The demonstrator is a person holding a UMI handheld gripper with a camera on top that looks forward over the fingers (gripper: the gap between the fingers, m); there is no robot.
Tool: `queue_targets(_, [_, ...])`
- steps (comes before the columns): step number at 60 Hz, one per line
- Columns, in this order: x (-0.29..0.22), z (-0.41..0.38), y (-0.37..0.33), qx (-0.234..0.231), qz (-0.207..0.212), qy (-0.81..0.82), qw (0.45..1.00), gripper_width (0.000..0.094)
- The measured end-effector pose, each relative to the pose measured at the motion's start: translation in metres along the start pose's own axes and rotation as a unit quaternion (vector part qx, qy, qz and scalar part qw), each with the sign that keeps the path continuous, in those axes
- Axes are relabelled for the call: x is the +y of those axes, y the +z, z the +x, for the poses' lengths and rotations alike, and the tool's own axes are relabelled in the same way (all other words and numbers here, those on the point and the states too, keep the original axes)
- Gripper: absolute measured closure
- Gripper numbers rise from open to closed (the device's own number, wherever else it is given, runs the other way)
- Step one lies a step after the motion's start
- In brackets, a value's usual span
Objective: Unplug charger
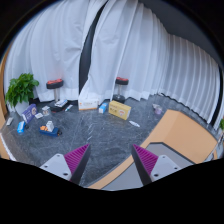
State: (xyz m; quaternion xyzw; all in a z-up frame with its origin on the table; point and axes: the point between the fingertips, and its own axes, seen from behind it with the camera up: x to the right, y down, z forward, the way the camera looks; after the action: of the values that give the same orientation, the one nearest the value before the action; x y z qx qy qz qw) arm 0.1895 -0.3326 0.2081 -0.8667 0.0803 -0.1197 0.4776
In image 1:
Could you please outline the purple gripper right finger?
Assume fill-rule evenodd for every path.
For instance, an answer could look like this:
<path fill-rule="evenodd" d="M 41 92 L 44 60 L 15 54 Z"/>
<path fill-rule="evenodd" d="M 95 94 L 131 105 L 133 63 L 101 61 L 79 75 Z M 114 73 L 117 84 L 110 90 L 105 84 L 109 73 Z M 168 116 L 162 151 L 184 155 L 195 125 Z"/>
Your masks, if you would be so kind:
<path fill-rule="evenodd" d="M 143 185 L 180 170 L 180 167 L 167 155 L 157 156 L 136 144 L 133 145 L 131 153 Z"/>

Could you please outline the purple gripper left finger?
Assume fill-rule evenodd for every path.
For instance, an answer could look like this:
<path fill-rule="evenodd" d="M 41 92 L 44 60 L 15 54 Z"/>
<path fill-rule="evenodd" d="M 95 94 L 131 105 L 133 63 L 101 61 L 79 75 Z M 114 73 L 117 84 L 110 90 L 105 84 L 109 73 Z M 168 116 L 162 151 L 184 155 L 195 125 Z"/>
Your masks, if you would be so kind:
<path fill-rule="evenodd" d="M 55 154 L 46 161 L 41 169 L 59 176 L 72 183 L 79 184 L 91 152 L 91 146 L 86 144 L 62 155 Z"/>

